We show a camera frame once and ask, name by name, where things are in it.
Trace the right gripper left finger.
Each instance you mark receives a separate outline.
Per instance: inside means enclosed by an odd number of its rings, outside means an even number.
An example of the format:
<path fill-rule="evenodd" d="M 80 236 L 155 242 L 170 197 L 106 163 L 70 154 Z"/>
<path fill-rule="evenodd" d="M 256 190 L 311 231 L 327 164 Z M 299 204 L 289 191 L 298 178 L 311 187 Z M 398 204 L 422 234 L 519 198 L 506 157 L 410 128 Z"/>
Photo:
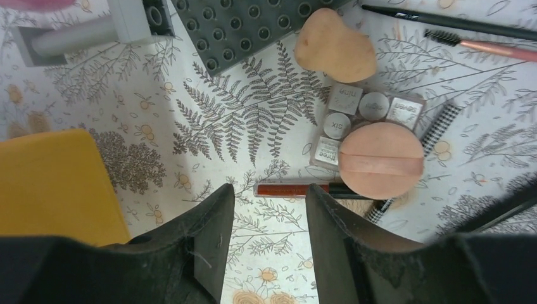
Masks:
<path fill-rule="evenodd" d="M 219 303 L 234 221 L 234 188 L 113 250 L 105 303 Z"/>

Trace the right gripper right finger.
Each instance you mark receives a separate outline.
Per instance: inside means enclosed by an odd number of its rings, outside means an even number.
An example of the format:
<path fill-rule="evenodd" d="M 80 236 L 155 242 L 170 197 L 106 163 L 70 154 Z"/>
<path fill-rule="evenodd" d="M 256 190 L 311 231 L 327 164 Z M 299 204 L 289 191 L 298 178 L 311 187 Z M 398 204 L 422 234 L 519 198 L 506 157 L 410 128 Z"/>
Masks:
<path fill-rule="evenodd" d="M 411 253 L 424 244 L 380 228 L 316 184 L 306 217 L 319 303 L 435 303 L 425 267 Z"/>

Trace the cream round drawer organizer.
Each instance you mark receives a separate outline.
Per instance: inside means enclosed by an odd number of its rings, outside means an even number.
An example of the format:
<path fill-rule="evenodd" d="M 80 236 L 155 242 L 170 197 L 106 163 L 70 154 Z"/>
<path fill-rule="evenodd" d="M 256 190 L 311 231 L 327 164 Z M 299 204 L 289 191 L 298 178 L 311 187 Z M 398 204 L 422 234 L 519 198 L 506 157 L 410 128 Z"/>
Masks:
<path fill-rule="evenodd" d="M 92 136 L 71 129 L 1 142 L 1 236 L 131 239 Z"/>

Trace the false eyelash card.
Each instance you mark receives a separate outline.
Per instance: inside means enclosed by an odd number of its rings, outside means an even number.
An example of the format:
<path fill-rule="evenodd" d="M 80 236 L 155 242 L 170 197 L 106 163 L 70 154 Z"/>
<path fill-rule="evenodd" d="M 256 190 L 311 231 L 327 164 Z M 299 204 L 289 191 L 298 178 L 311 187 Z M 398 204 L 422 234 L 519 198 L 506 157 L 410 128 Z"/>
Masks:
<path fill-rule="evenodd" d="M 462 110 L 463 108 L 461 106 L 453 103 L 448 103 L 443 107 L 421 139 L 421 144 L 424 148 L 424 156 L 430 154 L 434 146 L 440 141 Z M 378 223 L 396 199 L 397 197 L 387 200 L 375 200 L 372 208 L 365 214 L 365 218 L 374 224 Z"/>

